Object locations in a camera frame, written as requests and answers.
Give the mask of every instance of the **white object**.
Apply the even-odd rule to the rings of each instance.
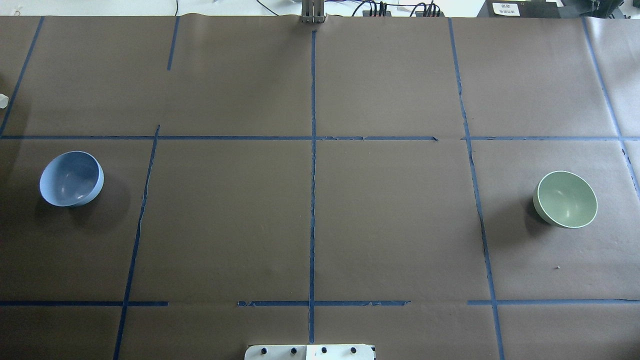
[[[516,3],[493,3],[493,13],[495,15],[520,16],[520,10],[518,9],[518,4]]]
[[[254,345],[244,360],[375,360],[376,352],[365,344]]]
[[[9,105],[9,98],[5,94],[0,94],[0,109],[6,108]]]

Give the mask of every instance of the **white label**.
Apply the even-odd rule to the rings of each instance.
[[[495,15],[520,16],[518,4],[493,3],[493,13]]]

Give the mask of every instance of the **white bracket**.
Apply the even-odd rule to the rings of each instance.
[[[302,22],[324,22],[324,0],[302,0]]]
[[[254,345],[244,360],[376,360],[371,345]]]

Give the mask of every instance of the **vertical blue tape strip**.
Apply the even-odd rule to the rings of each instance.
[[[629,169],[629,174],[631,175],[631,181],[634,184],[634,188],[636,188],[636,196],[638,200],[640,200],[640,186],[638,186],[638,180],[636,177],[636,172],[634,171],[634,166],[631,164],[631,159],[629,159],[629,153],[627,151],[627,146],[625,145],[625,141],[622,137],[622,132],[620,131],[620,125],[618,124],[618,118],[616,117],[615,111],[613,111],[613,106],[611,105],[611,98],[609,98],[609,92],[607,91],[607,87],[604,85],[604,79],[602,79],[602,73],[600,72],[600,66],[598,65],[598,60],[596,59],[596,54],[593,52],[593,45],[591,44],[591,37],[589,36],[589,28],[587,27],[587,20],[582,18],[582,28],[584,29],[584,36],[587,38],[587,47],[589,48],[589,54],[591,55],[591,61],[593,62],[593,66],[595,67],[596,74],[598,75],[598,81],[600,82],[600,87],[602,88],[602,94],[604,95],[604,101],[607,104],[607,109],[609,109],[609,114],[611,114],[611,119],[613,120],[613,125],[616,129],[616,134],[618,135],[618,140],[620,141],[620,147],[622,148],[623,155],[625,157],[625,161],[627,162],[627,168]]]
[[[35,34],[33,34],[33,40],[31,41],[31,46],[29,46],[27,57],[24,59],[24,63],[22,64],[22,70],[20,70],[18,81],[15,83],[15,88],[13,88],[11,99],[9,99],[9,104],[6,107],[4,118],[2,120],[2,125],[0,125],[0,137],[2,137],[2,134],[4,133],[4,129],[6,128],[6,123],[9,121],[9,115],[11,115],[11,110],[13,109],[13,103],[15,102],[16,96],[18,96],[18,90],[20,90],[20,84],[22,83],[22,78],[24,78],[24,73],[27,71],[27,65],[29,65],[29,60],[31,59],[31,54],[33,54],[33,49],[36,46],[36,41],[38,40],[38,35],[40,34],[40,29],[42,29],[43,22],[44,22],[44,16],[41,16],[40,21],[38,22],[38,27],[36,28],[36,32]]]
[[[113,360],[117,360],[120,356],[120,344],[122,342],[122,334],[124,332],[125,319],[127,317],[127,307],[129,306],[129,295],[131,294],[131,283],[133,282],[133,272],[136,268],[136,257],[138,256],[138,245],[140,244],[140,233],[142,232],[142,218],[145,215],[147,207],[147,196],[149,190],[149,179],[151,178],[151,168],[154,166],[154,158],[156,157],[156,146],[158,143],[158,134],[160,133],[160,125],[156,129],[154,144],[151,147],[151,157],[149,158],[149,168],[147,169],[147,180],[145,182],[145,191],[142,195],[142,205],[140,206],[140,217],[138,217],[138,230],[136,231],[136,241],[133,244],[133,252],[131,254],[131,264],[129,265],[129,275],[127,276],[127,286],[124,291],[124,300],[122,301],[122,312],[120,313],[120,325],[118,326],[118,336],[116,338],[116,347],[113,352]]]
[[[309,248],[309,343],[315,342],[316,276],[316,31],[311,32],[311,225]]]
[[[178,25],[180,24],[180,17],[175,17],[175,25],[173,26],[173,40],[171,41],[171,50],[169,51],[169,61],[166,64],[167,71],[171,71],[171,65],[173,63],[173,52],[175,50],[175,39],[178,37]]]
[[[478,183],[477,183],[477,176],[476,176],[476,165],[474,164],[473,149],[471,148],[471,135],[469,131],[469,125],[467,122],[467,111],[465,109],[465,104],[462,101],[462,79],[460,78],[460,66],[458,65],[458,54],[456,52],[456,39],[453,33],[453,21],[451,20],[451,18],[449,18],[448,20],[449,20],[449,36],[451,37],[451,50],[453,52],[453,63],[456,68],[456,80],[458,82],[458,97],[460,98],[460,110],[462,112],[462,119],[464,120],[465,139],[467,141],[469,166],[471,167],[471,179],[473,180],[473,184],[474,184],[474,195],[476,197],[476,209],[478,212],[478,217],[480,218],[480,228],[482,230],[482,243],[484,247],[484,264],[486,267],[486,276],[489,281],[489,293],[491,295],[491,302],[492,302],[492,308],[493,308],[493,324],[495,326],[495,337],[498,343],[498,353],[500,355],[500,360],[504,360],[504,349],[502,347],[502,333],[500,330],[500,318],[498,316],[498,303],[495,300],[495,290],[493,288],[491,259],[489,258],[489,246],[486,241],[484,217],[482,212],[482,204],[480,203],[480,191],[478,190]]]

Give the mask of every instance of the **green bowl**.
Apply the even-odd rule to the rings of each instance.
[[[598,213],[593,189],[583,178],[568,171],[545,175],[533,195],[533,204],[544,221],[565,229],[587,226]]]

